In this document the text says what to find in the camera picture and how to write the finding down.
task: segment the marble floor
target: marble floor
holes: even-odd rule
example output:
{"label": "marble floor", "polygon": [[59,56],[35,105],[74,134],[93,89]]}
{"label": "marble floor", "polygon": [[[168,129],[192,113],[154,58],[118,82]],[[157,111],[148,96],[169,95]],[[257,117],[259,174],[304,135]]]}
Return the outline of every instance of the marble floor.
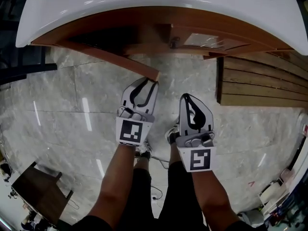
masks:
{"label": "marble floor", "polygon": [[[115,117],[122,92],[141,76],[78,52],[52,49],[57,71],[28,75],[0,91],[0,148],[14,170],[22,172],[34,160],[41,170],[63,172],[65,194],[74,190],[61,219],[75,223],[91,209],[116,148]],[[290,163],[301,109],[223,107],[217,104],[216,60],[199,56],[133,56],[159,69],[156,122],[149,135],[154,156],[169,158],[164,133],[179,112],[179,98],[188,92],[213,112],[218,168],[234,211],[260,204],[257,193]],[[153,203],[157,217],[167,191],[167,171],[150,161],[152,185],[163,197]]]}

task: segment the shoe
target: shoe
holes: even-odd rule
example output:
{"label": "shoe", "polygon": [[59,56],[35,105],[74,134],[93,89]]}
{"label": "shoe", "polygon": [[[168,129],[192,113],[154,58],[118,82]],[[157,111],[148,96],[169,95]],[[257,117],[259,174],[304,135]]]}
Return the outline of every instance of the shoe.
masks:
{"label": "shoe", "polygon": [[179,129],[180,123],[179,119],[177,119],[174,126],[165,133],[165,138],[169,144],[173,144],[175,142],[175,139],[178,137]]}
{"label": "shoe", "polygon": [[148,160],[152,158],[153,149],[150,146],[148,139],[145,139],[143,144],[137,148],[135,158],[146,157]]}

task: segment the white countertop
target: white countertop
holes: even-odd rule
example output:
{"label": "white countertop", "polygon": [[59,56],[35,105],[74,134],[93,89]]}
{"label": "white countertop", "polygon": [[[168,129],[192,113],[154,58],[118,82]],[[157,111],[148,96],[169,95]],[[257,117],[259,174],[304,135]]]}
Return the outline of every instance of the white countertop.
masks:
{"label": "white countertop", "polygon": [[16,46],[70,21],[95,13],[140,6],[188,7],[228,15],[273,34],[308,55],[308,40],[296,0],[27,0]]}

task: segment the black shorts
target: black shorts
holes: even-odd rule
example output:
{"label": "black shorts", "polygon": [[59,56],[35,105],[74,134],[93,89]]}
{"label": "black shorts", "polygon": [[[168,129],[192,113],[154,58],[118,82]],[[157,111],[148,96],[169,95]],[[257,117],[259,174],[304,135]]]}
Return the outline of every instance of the black shorts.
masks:
{"label": "black shorts", "polygon": [[163,209],[155,219],[151,207],[151,176],[145,169],[135,169],[133,182],[118,231],[208,230],[203,224],[203,215],[193,188],[191,173],[182,162],[173,163],[168,170],[168,190]]}

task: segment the person's arm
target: person's arm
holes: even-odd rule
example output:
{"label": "person's arm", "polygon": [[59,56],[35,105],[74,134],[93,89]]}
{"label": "person's arm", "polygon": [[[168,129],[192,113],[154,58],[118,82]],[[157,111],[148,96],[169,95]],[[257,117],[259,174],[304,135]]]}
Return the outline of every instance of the person's arm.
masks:
{"label": "person's arm", "polygon": [[102,181],[99,197],[88,213],[114,229],[125,208],[133,178],[135,148],[119,145]]}
{"label": "person's arm", "polygon": [[192,173],[198,203],[212,231],[225,231],[239,221],[228,195],[212,171]]}

